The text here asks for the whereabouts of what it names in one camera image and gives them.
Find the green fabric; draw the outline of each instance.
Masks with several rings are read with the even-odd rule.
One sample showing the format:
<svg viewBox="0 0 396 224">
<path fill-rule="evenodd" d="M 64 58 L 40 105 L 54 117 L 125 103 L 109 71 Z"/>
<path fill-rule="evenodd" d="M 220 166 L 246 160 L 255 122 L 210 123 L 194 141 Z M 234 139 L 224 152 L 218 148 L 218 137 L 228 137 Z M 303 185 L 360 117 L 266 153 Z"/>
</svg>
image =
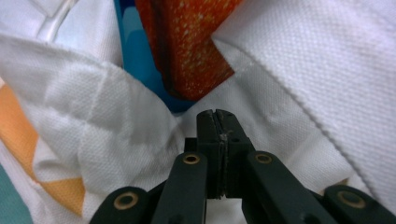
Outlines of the green fabric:
<svg viewBox="0 0 396 224">
<path fill-rule="evenodd" d="M 0 164 L 0 223 L 33 223 L 29 210 Z"/>
</svg>

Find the orange stripe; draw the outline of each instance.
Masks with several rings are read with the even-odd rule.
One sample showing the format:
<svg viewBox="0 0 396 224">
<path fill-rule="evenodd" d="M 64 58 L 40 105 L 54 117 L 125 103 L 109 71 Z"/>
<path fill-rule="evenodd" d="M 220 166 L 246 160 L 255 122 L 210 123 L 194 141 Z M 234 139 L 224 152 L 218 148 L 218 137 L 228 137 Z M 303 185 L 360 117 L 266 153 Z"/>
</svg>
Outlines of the orange stripe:
<svg viewBox="0 0 396 224">
<path fill-rule="evenodd" d="M 7 85 L 0 88 L 0 139 L 26 174 L 38 182 L 33 172 L 38 134 L 24 116 L 16 96 Z M 85 195 L 82 178 L 38 183 L 58 203 L 81 216 Z"/>
</svg>

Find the white cloth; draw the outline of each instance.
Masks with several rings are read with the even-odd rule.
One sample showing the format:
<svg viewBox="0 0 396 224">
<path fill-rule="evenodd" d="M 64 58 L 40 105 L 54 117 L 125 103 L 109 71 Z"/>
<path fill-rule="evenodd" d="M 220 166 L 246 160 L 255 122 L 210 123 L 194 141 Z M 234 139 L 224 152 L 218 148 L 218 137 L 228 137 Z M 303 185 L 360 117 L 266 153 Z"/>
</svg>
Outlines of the white cloth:
<svg viewBox="0 0 396 224">
<path fill-rule="evenodd" d="M 83 1 L 64 22 L 78 25 L 83 8 L 92 6 Z M 114 11 L 106 1 L 92 2 Z M 196 114 L 209 108 L 235 113 L 255 148 L 275 153 L 307 188 L 352 176 L 352 164 L 364 187 L 396 213 L 396 38 L 383 18 L 391 16 L 358 1 L 247 0 L 213 36 L 235 75 L 179 117 L 112 64 L 120 59 L 115 17 L 84 22 L 89 30 L 112 31 L 101 38 L 117 49 L 90 45 L 73 25 L 59 31 L 55 44 L 6 30 L 0 76 L 40 134 L 37 178 L 81 176 L 85 221 L 112 190 L 150 189 L 164 180 L 184 137 L 196 134 Z M 78 39 L 56 42 L 74 31 Z M 16 185 L 23 178 L 10 177 Z M 42 206 L 57 209 L 47 201 Z"/>
</svg>

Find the red object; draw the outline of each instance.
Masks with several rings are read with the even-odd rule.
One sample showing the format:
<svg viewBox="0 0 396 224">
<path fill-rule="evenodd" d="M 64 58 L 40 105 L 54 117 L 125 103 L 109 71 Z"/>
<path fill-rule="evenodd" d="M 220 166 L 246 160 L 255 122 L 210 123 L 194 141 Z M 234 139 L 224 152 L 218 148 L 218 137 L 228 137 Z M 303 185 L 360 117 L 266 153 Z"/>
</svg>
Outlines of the red object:
<svg viewBox="0 0 396 224">
<path fill-rule="evenodd" d="M 233 74 L 210 36 L 242 0 L 135 0 L 157 69 L 174 96 L 199 100 Z"/>
</svg>

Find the blue object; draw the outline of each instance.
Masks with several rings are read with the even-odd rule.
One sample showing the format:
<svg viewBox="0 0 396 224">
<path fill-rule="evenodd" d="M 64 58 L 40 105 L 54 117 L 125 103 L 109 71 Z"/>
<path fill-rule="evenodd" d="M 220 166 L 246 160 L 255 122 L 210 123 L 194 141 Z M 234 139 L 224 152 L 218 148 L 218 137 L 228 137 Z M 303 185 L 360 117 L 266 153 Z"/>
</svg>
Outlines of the blue object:
<svg viewBox="0 0 396 224">
<path fill-rule="evenodd" d="M 195 102 L 171 96 L 163 86 L 163 79 L 155 67 L 149 41 L 143 30 L 134 0 L 115 0 L 120 28 L 122 59 L 125 71 L 140 80 L 157 94 L 174 113 L 186 111 Z"/>
<path fill-rule="evenodd" d="M 33 223 L 29 210 L 0 165 L 0 223 Z"/>
</svg>

